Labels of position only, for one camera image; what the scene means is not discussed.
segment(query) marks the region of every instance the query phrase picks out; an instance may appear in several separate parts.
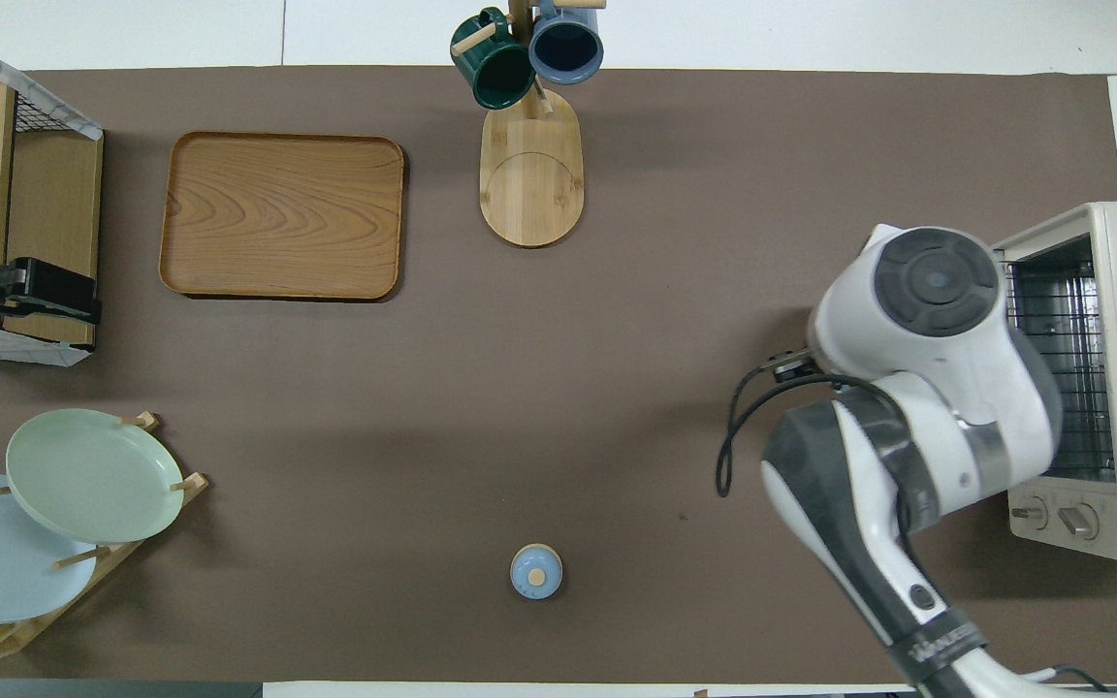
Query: blue mug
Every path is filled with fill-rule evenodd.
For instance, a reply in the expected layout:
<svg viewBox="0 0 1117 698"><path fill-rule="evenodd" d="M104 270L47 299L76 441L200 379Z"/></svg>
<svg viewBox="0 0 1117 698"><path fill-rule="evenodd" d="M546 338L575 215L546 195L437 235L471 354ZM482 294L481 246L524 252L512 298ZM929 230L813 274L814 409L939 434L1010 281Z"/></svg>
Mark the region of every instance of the blue mug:
<svg viewBox="0 0 1117 698"><path fill-rule="evenodd" d="M557 9L554 0L541 0L528 61L537 77L555 85L575 85L593 77L602 67L598 10Z"/></svg>

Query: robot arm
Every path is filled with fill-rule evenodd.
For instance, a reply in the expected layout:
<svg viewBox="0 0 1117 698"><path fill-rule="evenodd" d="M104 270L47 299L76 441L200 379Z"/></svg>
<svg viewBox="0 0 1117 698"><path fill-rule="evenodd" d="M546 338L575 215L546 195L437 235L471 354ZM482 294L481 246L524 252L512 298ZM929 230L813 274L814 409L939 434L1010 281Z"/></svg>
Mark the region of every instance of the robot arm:
<svg viewBox="0 0 1117 698"><path fill-rule="evenodd" d="M812 314L812 353L846 388L782 417L763 455L772 503L923 695L1067 694L994 662L896 543L1054 456L1058 388L1008 327L1005 286L971 236L878 226Z"/></svg>

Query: toaster oven rack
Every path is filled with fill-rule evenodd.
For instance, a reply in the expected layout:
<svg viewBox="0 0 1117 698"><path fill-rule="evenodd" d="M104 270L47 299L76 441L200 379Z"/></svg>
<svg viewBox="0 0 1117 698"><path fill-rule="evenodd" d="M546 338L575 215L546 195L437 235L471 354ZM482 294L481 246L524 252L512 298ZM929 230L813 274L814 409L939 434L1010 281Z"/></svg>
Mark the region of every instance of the toaster oven rack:
<svg viewBox="0 0 1117 698"><path fill-rule="evenodd" d="M1098 278L1089 238L1004 265L1008 319L1029 337L1062 396L1062 437L1047 476L1114 481Z"/></svg>

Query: mug handle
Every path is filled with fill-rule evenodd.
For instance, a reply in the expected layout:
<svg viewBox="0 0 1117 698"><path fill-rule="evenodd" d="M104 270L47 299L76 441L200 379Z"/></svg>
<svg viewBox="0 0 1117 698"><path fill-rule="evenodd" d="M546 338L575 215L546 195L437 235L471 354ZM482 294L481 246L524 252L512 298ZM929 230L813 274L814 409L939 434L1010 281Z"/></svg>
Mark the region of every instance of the mug handle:
<svg viewBox="0 0 1117 698"><path fill-rule="evenodd" d="M494 36L496 39L509 39L510 38L510 23L506 21L506 15L503 10L497 8L485 8L481 10L480 17L478 18L480 26L490 26L494 23Z"/></svg>

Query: wooden stand base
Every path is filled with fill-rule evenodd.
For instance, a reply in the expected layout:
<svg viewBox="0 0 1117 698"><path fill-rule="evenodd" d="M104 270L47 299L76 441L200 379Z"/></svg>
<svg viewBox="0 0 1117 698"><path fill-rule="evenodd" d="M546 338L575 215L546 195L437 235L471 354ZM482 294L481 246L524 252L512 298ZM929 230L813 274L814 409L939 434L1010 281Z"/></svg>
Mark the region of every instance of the wooden stand base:
<svg viewBox="0 0 1117 698"><path fill-rule="evenodd" d="M548 89L485 115L480 207L485 222L513 245L557 242L584 211L584 154L576 112Z"/></svg>
<svg viewBox="0 0 1117 698"><path fill-rule="evenodd" d="M202 474L191 474L187 478L183 478L184 482L190 482L190 487L183 489L183 505L188 507L188 504L195 496L202 494L204 488L210 485L210 481L204 480ZM76 604L90 589L96 586L98 582L102 582L103 577L111 574L111 570L120 566L120 562L127 560L128 555L141 547L143 541L136 541L136 543L124 543L121 545L107 545L109 552L98 556L97 566L93 567L93 576L89 579L89 583L85 585L84 590L73 599L69 604L58 609L56 611L50 611L44 615L37 615L35 619L28 619L26 621L20 621L18 623L8 624L8 627L0 627L0 658L6 658L8 654L15 654L19 650L22 650L32 639L40 635L40 632L49 628L49 623L58 620L59 615L66 613L67 609Z"/></svg>

